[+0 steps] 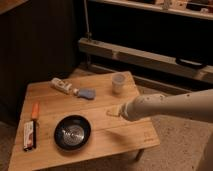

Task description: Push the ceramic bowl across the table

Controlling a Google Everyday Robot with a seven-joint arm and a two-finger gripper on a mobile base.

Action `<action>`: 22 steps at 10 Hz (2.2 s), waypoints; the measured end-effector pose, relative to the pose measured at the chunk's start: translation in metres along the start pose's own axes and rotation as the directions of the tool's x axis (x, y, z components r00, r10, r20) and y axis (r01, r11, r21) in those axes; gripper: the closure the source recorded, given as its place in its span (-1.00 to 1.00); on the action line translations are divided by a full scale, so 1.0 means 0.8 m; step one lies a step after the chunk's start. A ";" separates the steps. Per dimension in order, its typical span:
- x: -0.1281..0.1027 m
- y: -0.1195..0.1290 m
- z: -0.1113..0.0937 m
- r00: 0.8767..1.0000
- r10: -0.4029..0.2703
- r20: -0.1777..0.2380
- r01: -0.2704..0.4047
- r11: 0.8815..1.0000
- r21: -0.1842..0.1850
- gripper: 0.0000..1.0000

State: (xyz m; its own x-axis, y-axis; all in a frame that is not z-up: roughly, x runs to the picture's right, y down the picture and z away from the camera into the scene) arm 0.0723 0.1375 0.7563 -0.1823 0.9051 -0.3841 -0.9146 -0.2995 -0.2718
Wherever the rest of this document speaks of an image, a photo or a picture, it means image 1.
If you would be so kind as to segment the tan gripper finger tip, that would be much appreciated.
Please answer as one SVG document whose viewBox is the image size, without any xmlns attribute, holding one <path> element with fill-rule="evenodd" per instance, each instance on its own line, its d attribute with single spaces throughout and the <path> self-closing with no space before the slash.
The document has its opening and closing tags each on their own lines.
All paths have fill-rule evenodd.
<svg viewBox="0 0 213 171">
<path fill-rule="evenodd" d="M 120 108 L 118 106 L 112 107 L 107 110 L 106 114 L 112 117 L 119 117 L 120 116 Z"/>
</svg>

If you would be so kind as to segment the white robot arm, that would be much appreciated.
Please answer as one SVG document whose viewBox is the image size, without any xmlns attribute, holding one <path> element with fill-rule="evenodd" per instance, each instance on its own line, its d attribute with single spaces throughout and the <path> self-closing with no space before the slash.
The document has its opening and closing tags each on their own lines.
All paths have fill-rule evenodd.
<svg viewBox="0 0 213 171">
<path fill-rule="evenodd" d="M 157 114 L 213 122 L 213 89 L 180 95 L 140 95 L 124 104 L 112 107 L 106 114 L 137 121 Z"/>
</svg>

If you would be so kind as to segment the white tapered gripper body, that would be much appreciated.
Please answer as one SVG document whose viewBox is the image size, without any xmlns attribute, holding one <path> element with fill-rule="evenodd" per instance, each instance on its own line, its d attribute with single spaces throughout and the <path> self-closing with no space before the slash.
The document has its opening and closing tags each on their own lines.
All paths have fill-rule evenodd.
<svg viewBox="0 0 213 171">
<path fill-rule="evenodd" d="M 119 114 L 126 120 L 134 119 L 134 108 L 131 102 L 124 103 L 120 106 Z"/>
</svg>

